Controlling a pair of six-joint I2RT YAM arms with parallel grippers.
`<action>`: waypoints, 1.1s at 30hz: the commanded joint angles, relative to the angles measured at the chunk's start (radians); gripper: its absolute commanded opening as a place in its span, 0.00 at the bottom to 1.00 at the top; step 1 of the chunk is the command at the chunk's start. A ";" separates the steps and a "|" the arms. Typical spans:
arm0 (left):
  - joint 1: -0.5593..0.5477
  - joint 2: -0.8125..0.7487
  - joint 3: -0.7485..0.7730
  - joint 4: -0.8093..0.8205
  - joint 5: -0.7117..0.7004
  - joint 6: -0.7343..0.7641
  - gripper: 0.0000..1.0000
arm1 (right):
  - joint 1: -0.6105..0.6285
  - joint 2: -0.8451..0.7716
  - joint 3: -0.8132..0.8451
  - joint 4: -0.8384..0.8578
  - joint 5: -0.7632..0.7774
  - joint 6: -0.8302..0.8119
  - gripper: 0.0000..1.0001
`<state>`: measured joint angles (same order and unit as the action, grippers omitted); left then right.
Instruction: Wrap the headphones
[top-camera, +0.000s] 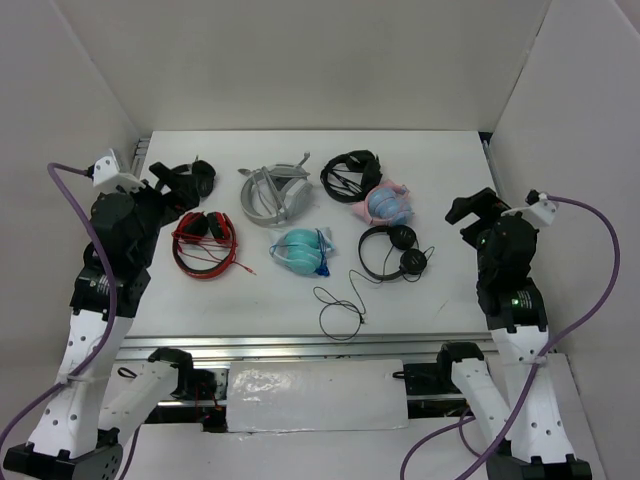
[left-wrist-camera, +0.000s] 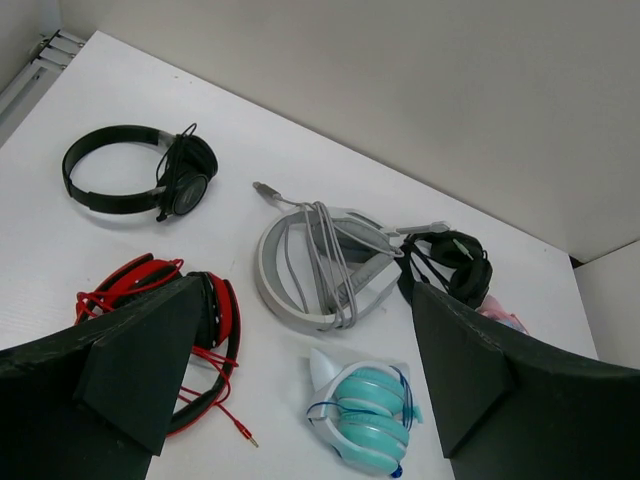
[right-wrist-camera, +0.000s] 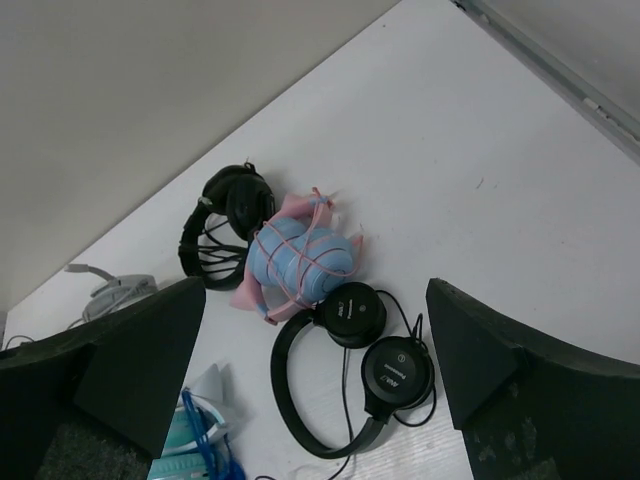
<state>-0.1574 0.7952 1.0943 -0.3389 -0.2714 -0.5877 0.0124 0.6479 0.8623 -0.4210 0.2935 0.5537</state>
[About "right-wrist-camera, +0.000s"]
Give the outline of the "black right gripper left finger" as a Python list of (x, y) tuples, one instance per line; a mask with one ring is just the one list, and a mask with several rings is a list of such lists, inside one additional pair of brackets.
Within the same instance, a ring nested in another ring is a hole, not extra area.
[(1, 353), (4, 479), (144, 479), (160, 457), (206, 292), (187, 278)]

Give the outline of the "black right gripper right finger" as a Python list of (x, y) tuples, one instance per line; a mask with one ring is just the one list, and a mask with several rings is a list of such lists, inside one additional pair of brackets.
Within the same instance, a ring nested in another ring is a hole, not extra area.
[(638, 365), (554, 338), (442, 279), (430, 279), (426, 304), (474, 478), (638, 478)]

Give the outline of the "black Panasonic headphones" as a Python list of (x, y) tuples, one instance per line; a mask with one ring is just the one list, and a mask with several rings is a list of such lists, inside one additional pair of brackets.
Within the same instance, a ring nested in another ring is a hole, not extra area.
[[(280, 330), (271, 352), (270, 378), (274, 399), (284, 424), (311, 455), (323, 460), (345, 459), (367, 450), (389, 420), (409, 428), (428, 423), (432, 415), (420, 422), (408, 423), (399, 411), (415, 409), (431, 399), (431, 413), (437, 405), (434, 362), (422, 339), (423, 316), (407, 326), (406, 336), (384, 336), (387, 309), (381, 299), (395, 297), (365, 283), (349, 282), (333, 290), (313, 309), (295, 314)], [(288, 380), (289, 351), (296, 337), (306, 327), (323, 328), (344, 353), (365, 349), (360, 375), (364, 390), (364, 411), (368, 418), (358, 433), (347, 425), (349, 443), (329, 447), (317, 439), (299, 415)]]

